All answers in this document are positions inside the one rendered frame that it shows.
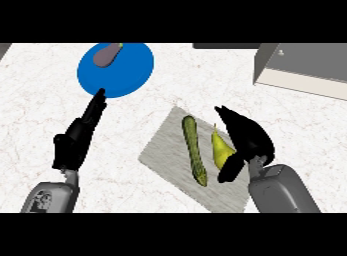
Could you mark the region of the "yellow-green pear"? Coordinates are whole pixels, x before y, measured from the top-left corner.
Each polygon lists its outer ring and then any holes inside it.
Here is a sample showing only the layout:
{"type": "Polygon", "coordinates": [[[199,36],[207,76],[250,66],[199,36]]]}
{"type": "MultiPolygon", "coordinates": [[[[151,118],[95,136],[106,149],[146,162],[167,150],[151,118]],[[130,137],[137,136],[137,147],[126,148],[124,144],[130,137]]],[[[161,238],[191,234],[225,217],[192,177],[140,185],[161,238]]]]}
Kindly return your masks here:
{"type": "Polygon", "coordinates": [[[228,158],[235,154],[235,150],[226,144],[217,130],[211,133],[213,161],[217,169],[223,168],[228,158]]]}

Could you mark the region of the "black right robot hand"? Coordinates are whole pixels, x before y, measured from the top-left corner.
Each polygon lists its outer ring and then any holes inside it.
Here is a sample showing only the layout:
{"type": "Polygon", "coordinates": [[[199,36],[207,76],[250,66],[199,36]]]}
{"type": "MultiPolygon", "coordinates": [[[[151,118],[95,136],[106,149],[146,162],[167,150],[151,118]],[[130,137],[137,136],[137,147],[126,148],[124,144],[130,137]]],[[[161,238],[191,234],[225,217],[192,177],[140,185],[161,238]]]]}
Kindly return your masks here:
{"type": "Polygon", "coordinates": [[[233,110],[214,107],[220,119],[226,125],[229,138],[235,147],[235,153],[226,158],[217,181],[232,182],[244,165],[248,165],[250,177],[260,176],[263,167],[275,159],[275,146],[272,139],[254,120],[238,114],[233,110]]]}

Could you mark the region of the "grey placemat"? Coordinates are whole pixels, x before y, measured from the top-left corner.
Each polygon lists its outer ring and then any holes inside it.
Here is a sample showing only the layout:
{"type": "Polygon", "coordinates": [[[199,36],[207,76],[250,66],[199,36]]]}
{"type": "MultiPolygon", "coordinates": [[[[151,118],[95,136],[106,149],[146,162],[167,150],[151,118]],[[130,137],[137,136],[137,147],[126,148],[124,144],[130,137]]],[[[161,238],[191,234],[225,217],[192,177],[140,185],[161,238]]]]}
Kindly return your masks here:
{"type": "Polygon", "coordinates": [[[168,181],[210,212],[244,211],[248,195],[248,166],[232,183],[219,183],[219,169],[213,162],[211,133],[214,126],[195,117],[198,146],[207,170],[207,186],[202,187],[192,176],[182,119],[189,113],[174,107],[163,121],[151,141],[139,155],[140,163],[168,181]]]}

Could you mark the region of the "green asparagus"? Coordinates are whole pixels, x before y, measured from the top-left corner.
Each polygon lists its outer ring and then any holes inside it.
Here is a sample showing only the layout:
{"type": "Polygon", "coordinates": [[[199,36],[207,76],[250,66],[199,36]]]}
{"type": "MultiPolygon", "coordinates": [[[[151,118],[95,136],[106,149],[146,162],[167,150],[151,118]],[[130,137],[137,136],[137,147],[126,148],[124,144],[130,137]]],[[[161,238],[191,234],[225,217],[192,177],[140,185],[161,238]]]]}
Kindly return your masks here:
{"type": "Polygon", "coordinates": [[[207,170],[201,160],[199,147],[198,147],[198,133],[195,118],[188,115],[182,119],[183,137],[189,152],[191,170],[197,183],[207,186],[207,170]]]}

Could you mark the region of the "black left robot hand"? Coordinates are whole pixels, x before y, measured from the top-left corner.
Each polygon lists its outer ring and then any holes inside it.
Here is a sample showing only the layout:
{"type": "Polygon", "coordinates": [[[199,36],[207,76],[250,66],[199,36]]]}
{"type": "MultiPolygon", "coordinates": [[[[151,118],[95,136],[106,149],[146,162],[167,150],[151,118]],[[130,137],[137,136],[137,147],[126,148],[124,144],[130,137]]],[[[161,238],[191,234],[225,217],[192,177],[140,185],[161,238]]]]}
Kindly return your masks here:
{"type": "Polygon", "coordinates": [[[74,171],[80,169],[105,108],[105,89],[101,88],[89,102],[83,116],[74,119],[65,133],[56,134],[53,137],[53,169],[74,171]]]}

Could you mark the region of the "blue round plate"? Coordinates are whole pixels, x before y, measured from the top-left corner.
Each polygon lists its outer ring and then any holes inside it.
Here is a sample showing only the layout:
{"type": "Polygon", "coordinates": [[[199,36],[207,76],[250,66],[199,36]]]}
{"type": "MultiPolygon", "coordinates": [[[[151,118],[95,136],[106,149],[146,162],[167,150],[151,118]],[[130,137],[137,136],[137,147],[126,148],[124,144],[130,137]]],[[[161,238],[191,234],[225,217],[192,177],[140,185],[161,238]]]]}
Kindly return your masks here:
{"type": "Polygon", "coordinates": [[[95,53],[108,46],[96,44],[81,57],[77,67],[77,79],[84,91],[95,95],[105,89],[106,98],[130,94],[148,81],[154,70],[154,55],[143,43],[124,43],[108,67],[93,63],[95,53]]]}

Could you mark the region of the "grey and cream tiered shelf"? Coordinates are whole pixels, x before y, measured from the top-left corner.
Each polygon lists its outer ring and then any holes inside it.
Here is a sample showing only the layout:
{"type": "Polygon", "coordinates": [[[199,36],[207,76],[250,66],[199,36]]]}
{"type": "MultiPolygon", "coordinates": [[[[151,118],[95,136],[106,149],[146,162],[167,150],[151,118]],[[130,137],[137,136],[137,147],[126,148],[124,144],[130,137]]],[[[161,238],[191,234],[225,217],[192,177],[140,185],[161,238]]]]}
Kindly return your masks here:
{"type": "Polygon", "coordinates": [[[261,43],[253,83],[347,101],[347,43],[261,43]]]}

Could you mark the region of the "purple eggplant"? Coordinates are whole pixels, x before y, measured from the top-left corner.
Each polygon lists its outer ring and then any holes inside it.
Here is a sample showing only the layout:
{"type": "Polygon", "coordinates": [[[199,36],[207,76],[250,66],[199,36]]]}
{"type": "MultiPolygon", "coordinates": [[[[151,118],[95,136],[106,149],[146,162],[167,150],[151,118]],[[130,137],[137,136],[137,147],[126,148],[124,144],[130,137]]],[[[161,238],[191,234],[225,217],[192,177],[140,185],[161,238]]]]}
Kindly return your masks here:
{"type": "Polygon", "coordinates": [[[93,63],[98,67],[105,68],[111,65],[120,51],[123,49],[121,43],[111,43],[93,55],[93,63]]]}

